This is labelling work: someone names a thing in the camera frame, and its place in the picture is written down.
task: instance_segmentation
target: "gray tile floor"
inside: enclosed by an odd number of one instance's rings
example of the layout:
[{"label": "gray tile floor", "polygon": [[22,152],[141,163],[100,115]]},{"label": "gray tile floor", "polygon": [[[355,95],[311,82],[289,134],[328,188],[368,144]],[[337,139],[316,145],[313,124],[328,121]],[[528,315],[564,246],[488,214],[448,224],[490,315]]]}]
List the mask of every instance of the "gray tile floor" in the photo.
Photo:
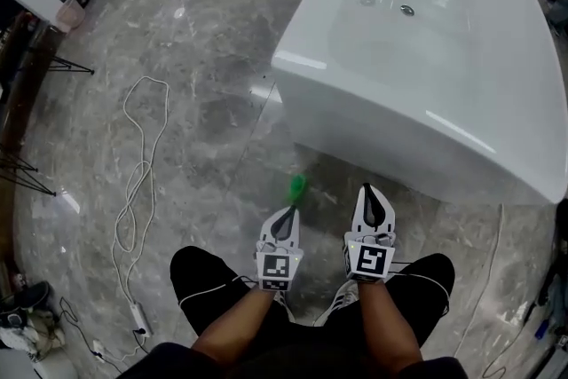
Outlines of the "gray tile floor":
[{"label": "gray tile floor", "polygon": [[[49,75],[28,127],[24,157],[40,168],[47,184],[67,194],[18,191],[14,229],[20,264],[32,280],[48,280],[57,296],[72,303],[89,338],[101,340],[115,356],[132,351],[130,312],[109,249],[123,188],[139,154],[138,134],[122,102],[140,76],[155,76],[171,86],[170,123],[154,164],[155,220],[131,280],[155,332],[150,347],[163,341],[191,345],[194,339],[170,286],[176,250],[197,245],[239,273],[253,274],[260,225],[285,204],[291,176],[303,172],[311,185],[301,208],[306,259],[290,296],[297,318],[310,323],[342,283],[341,237],[360,184],[370,181],[396,210],[399,260],[442,252],[454,261],[451,311],[423,347],[424,356],[454,355],[474,317],[457,357],[477,377],[515,336],[538,290],[554,209],[505,208],[489,276],[499,208],[440,203],[295,146],[269,64],[299,2],[92,0],[86,21],[59,54],[95,67],[95,75]],[[564,63],[568,52],[559,46]],[[129,106],[153,134],[162,121],[163,96],[141,87]],[[137,201],[139,220],[147,216],[148,198],[145,192]],[[526,372],[544,351],[546,343],[533,339],[541,316],[535,312],[499,363],[509,366],[509,375]],[[114,375],[71,327],[66,332],[67,351],[81,377]]]}]

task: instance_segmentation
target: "white bathtub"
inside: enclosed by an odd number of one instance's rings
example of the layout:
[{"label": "white bathtub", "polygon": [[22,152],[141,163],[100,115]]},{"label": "white bathtub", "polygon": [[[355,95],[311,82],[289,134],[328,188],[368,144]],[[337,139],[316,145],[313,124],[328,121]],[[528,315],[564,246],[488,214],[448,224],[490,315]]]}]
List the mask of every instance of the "white bathtub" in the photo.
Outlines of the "white bathtub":
[{"label": "white bathtub", "polygon": [[443,201],[564,197],[564,83],[537,0],[303,0],[272,67],[300,144]]}]

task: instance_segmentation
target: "green brush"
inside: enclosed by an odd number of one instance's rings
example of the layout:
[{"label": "green brush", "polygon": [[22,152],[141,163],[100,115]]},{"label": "green brush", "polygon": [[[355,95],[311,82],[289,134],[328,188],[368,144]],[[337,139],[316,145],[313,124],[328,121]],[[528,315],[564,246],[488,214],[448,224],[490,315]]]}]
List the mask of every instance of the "green brush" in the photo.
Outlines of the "green brush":
[{"label": "green brush", "polygon": [[302,195],[305,192],[305,189],[308,186],[308,179],[305,177],[304,174],[296,174],[292,178],[292,182],[290,183],[290,189],[288,190],[288,200],[291,204],[296,205]]}]

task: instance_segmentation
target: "black and white square marker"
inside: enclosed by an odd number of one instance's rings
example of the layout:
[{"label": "black and white square marker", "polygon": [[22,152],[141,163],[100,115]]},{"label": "black and white square marker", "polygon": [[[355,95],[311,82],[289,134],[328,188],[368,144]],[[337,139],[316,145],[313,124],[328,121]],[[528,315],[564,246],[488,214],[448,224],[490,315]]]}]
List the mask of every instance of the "black and white square marker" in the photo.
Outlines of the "black and white square marker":
[{"label": "black and white square marker", "polygon": [[264,257],[263,276],[287,278],[290,273],[290,258],[288,256],[266,255]]},{"label": "black and white square marker", "polygon": [[288,283],[286,281],[264,280],[263,289],[270,290],[287,290]]},{"label": "black and white square marker", "polygon": [[376,273],[382,275],[384,262],[387,258],[387,250],[377,247],[361,246],[356,272]]}]

